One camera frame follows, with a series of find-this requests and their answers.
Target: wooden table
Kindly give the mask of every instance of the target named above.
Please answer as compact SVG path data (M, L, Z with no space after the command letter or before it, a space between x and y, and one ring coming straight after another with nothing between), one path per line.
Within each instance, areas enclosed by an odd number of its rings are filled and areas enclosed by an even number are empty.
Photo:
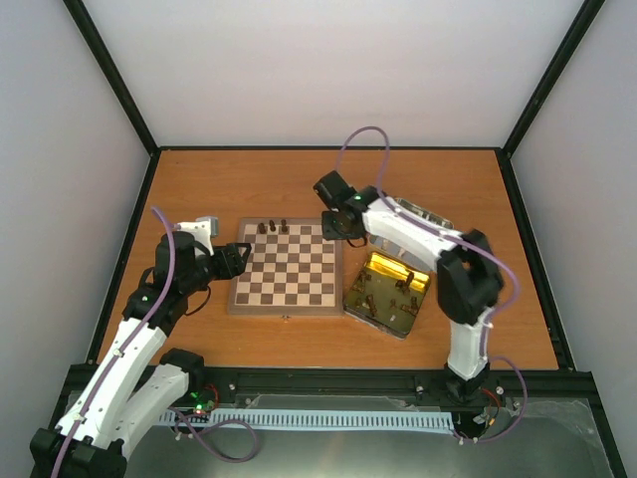
M318 217L323 205L312 186L333 169L334 150L181 150L162 153L106 331L109 347L128 295L154 263L163 228L150 206L173 222L216 215L216 244L234 242L242 217ZM356 187L375 183L376 150L348 151L343 177ZM395 150L383 181L391 195L451 219L459 230L487 234L495 253L522 283L521 298L496 317L490 355L522 368L557 368L546 325L496 156L491 150ZM343 286L349 287L366 251L345 247ZM229 316L230 282L212 284L208 306L183 317L154 362L178 347L209 365L439 368L449 352L449 320L436 303L434 284L414 329L399 341L349 317ZM511 292L509 282L503 298ZM204 299L195 295L191 307Z

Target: gray wall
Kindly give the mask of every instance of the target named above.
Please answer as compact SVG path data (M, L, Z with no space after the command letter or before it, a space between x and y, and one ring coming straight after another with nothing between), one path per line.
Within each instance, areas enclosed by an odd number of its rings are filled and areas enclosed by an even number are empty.
M61 1L0 6L0 476L86 357L147 155Z
M86 3L160 144L499 146L581 2Z
M576 364L637 476L637 3L606 2L514 156Z

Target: chessboard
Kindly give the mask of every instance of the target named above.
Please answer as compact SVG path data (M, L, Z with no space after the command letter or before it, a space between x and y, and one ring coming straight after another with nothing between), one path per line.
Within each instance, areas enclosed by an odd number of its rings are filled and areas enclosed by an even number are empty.
M269 222L273 220L275 230ZM320 218L246 218L238 242L252 244L246 272L232 280L228 313L337 316L342 314L342 245L325 241ZM259 232L259 224L266 232Z

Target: robotic arm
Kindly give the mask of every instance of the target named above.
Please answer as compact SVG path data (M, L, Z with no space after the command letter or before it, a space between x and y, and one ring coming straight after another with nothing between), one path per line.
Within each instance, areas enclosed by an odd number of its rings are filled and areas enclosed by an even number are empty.
M60 477L122 477L126 459L157 417L185 393L203 387L203 358L173 349L130 397L146 365L188 310L188 298L206 290L211 281L242 274L252 250L250 244L243 243L213 246L210 238L217 235L216 218L182 222L175 229L174 273L159 308L122 352L122 344L140 326L168 279L170 250L166 235L156 248L154 267L144 271L139 287L128 298L113 343L89 385L55 431L41 428L33 437L31 452L41 476L51 476L62 452L65 456ZM146 282L150 274L152 282ZM83 412L87 400L90 407ZM64 449L69 435L73 440Z
M488 372L485 328L491 326L487 317L504 281L496 264L452 239L491 253L486 236L477 230L463 234L445 229L399 207L391 197L383 201L373 186L356 191L336 171L317 182L314 190L328 209L321 215L325 239L378 235L416 255L437 273L438 304L451 320L447 389L456 401L470 399ZM439 234L425 231L418 222Z

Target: black metal frame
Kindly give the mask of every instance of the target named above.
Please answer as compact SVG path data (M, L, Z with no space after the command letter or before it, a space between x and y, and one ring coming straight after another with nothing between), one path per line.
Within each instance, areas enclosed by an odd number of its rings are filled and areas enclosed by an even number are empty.
M123 276L134 236L139 224L141 212L145 207L157 163L164 150L187 149L227 149L227 150L263 150L263 149L339 149L340 146L157 146L145 121L137 108L132 95L126 87L117 67L110 56L89 12L82 0L64 0L69 12L102 68L113 92L126 112L139 139L146 148L150 161L144 176L139 196L124 237L121 252L117 259L115 271L108 287L106 300L94 334L86 364L72 365L65 381L60 399L55 407L51 426L62 416L67 399L72 391L82 390L87 386L96 369L93 363L104 340L106 327L112 312L117 291ZM512 210L520 231L525 253L531 269L531 275L537 290L539 303L546 320L559 370L536 371L525 370L525 379L531 397L572 397L587 399L597 423L615 476L626 476L621 458L615 446L603 406L590 373L575 371L575 365L568 348L564 330L557 313L555 302L548 284L546 273L537 250L531 224L511 165L511 158L520 145L532 121L539 112L561 72L579 45L588 27L603 5L604 0L584 0L559 48L531 95L527 106L518 119L506 144L500 147L394 147L394 149L489 149L493 150L500 169L504 185L511 201ZM378 147L357 147L356 149L378 149ZM150 375L153 367L149 367L142 382ZM339 369L297 369L297 368L206 368L207 381L217 384L223 402L242 402L245 398L254 397L258 393L269 394L347 394L377 395L399 398L418 405L440 406L452 412L467 411L467 407L449 402L444 396L425 391L417 392L416 386L422 385L425 390L441 377L442 370L339 370ZM492 371L490 381L501 384L510 393L519 393L520 384L516 376L509 371Z

